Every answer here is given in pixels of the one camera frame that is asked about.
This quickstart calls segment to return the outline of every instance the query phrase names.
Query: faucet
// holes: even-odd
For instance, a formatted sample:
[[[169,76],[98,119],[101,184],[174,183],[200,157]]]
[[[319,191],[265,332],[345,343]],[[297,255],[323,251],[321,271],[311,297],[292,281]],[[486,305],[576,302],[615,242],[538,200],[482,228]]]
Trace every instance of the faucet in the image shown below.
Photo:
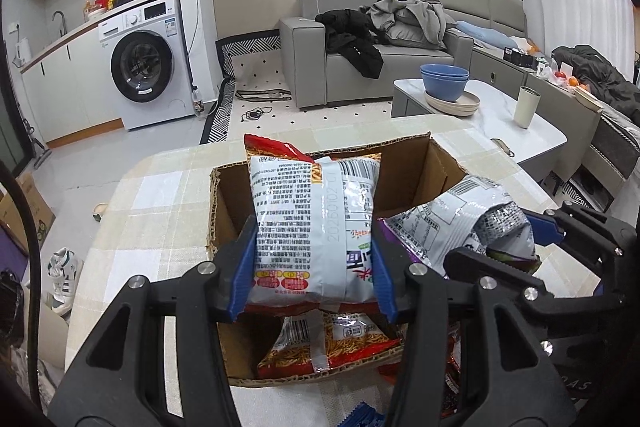
[[[62,16],[62,29],[60,30],[60,36],[63,37],[64,35],[66,35],[66,19],[65,19],[65,14],[63,14],[60,10],[56,10],[55,12],[53,12],[53,17],[51,18],[52,21],[56,20],[56,15],[60,14]]]

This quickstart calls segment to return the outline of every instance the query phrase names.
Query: wooden baseboard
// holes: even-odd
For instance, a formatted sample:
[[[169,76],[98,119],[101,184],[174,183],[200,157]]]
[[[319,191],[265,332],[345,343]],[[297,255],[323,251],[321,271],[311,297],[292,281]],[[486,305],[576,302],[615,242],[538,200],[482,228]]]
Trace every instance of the wooden baseboard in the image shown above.
[[[122,123],[122,120],[118,118],[117,120],[111,120],[67,134],[66,136],[61,136],[60,138],[47,142],[47,146],[50,149],[55,149],[55,147],[62,147],[63,145],[84,140],[85,138],[91,138],[92,136],[98,136],[98,134],[103,134],[109,131],[115,131],[116,129],[122,129],[123,127],[124,124]]]

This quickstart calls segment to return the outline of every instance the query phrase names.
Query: white sneaker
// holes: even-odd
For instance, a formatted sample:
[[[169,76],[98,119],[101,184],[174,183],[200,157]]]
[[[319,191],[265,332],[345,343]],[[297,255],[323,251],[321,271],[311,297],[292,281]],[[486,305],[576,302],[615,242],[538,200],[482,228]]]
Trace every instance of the white sneaker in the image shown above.
[[[74,304],[76,286],[84,263],[75,253],[61,248],[51,256],[47,272],[53,283],[53,311],[65,315]]]

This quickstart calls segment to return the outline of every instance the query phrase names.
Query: stack of blue bowls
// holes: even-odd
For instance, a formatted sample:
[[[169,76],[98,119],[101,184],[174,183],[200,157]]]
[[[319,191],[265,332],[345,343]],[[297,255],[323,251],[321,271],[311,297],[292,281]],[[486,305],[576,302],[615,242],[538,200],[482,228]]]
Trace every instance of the stack of blue bowls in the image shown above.
[[[420,66],[424,90],[433,98],[455,102],[462,96],[469,72],[465,68],[446,64],[425,64]]]

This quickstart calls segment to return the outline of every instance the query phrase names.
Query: tablecloth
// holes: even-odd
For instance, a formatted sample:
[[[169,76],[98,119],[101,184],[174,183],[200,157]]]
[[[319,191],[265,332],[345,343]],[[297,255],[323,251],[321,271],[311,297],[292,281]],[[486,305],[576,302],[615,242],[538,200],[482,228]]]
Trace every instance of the tablecloth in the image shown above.
[[[519,206],[556,208],[544,190],[488,138],[452,116],[394,118],[379,123],[293,130],[272,135],[303,152],[362,146],[431,132],[468,172],[501,183]],[[66,367],[102,312],[132,275],[151,281],[179,277],[207,258],[209,175],[214,167],[245,160],[241,141],[219,142],[159,153],[131,169],[118,184],[100,222],[78,283],[66,345]],[[539,248],[537,275],[556,296],[590,295],[597,277],[552,246]],[[167,319],[165,380],[170,412],[180,413],[175,330]],[[318,383],[263,389],[233,387],[243,426],[295,423],[334,427],[361,400],[384,410],[390,387],[362,368]]]

